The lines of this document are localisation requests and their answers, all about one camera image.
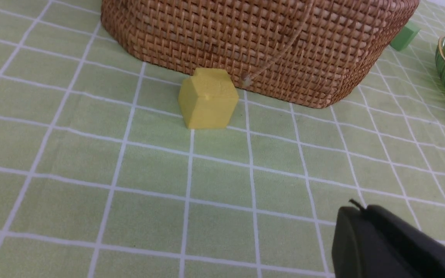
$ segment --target yellow cube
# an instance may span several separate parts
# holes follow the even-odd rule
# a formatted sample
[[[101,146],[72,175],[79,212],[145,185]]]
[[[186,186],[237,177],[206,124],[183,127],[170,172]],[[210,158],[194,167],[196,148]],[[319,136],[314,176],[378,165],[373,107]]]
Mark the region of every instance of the yellow cube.
[[[185,79],[178,103],[189,129],[223,129],[238,103],[238,93],[224,69],[197,68]]]

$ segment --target wicker basket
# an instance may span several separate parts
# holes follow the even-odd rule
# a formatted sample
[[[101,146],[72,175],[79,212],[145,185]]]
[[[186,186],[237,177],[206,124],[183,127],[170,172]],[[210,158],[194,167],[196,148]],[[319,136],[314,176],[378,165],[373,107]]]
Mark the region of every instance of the wicker basket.
[[[420,0],[102,0],[104,28],[136,58],[323,108],[366,76]]]

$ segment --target green block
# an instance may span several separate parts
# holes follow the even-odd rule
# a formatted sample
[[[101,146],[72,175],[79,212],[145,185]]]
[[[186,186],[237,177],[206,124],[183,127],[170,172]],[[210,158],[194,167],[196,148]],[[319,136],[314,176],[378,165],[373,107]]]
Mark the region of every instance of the green block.
[[[415,23],[408,21],[408,23],[404,25],[401,31],[391,41],[391,46],[397,51],[402,51],[411,41],[413,41],[419,31],[420,27],[416,26]]]

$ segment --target black object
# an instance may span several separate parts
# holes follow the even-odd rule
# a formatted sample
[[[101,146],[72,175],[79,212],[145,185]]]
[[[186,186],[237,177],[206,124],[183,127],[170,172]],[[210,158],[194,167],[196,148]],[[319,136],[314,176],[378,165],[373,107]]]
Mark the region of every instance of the black object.
[[[332,261],[336,278],[445,278],[445,246],[378,205],[341,207]]]

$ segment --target basket strap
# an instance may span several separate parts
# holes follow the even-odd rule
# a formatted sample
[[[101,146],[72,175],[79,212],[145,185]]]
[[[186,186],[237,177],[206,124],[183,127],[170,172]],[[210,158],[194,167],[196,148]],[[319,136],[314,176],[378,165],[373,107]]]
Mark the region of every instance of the basket strap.
[[[286,54],[286,52],[288,52],[290,47],[293,45],[293,43],[296,41],[298,36],[302,33],[303,29],[307,25],[307,20],[311,16],[311,10],[312,10],[312,7],[315,4],[315,1],[316,0],[309,0],[309,4],[308,4],[307,9],[305,10],[305,13],[304,13],[304,18],[302,19],[300,25],[298,26],[298,29],[295,31],[295,33],[293,34],[293,36],[291,37],[289,42],[284,46],[284,48],[276,56],[274,56],[271,60],[269,60],[265,65],[260,67],[253,74],[249,74],[248,72],[243,72],[242,73],[241,80],[243,82],[243,87],[244,88],[250,86],[252,84],[252,80],[256,76],[262,74],[262,72],[267,70],[270,66],[274,65],[277,62],[277,60],[279,60],[284,54]]]

